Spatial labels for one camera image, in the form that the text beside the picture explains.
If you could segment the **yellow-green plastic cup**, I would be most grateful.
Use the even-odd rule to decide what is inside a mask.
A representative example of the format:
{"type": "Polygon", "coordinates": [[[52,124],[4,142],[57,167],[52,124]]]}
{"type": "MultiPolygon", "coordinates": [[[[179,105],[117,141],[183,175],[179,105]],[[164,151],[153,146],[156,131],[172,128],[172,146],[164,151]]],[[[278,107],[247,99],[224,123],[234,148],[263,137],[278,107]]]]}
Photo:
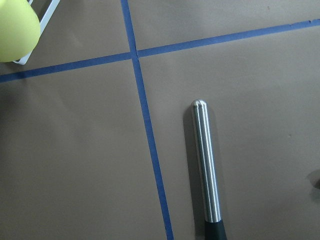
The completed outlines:
{"type": "Polygon", "coordinates": [[[29,54],[40,39],[39,18],[26,0],[0,2],[0,61],[16,61],[29,54]]]}

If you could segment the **steel muddler black tip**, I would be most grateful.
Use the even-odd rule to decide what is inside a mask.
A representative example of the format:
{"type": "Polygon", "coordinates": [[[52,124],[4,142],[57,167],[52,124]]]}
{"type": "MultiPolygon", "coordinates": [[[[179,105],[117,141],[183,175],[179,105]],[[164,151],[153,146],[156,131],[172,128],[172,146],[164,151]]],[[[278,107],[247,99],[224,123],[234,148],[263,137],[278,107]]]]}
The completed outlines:
{"type": "Polygon", "coordinates": [[[221,214],[215,156],[206,101],[203,99],[194,100],[191,104],[191,114],[204,208],[204,238],[206,240],[226,240],[227,234],[221,214]]]}

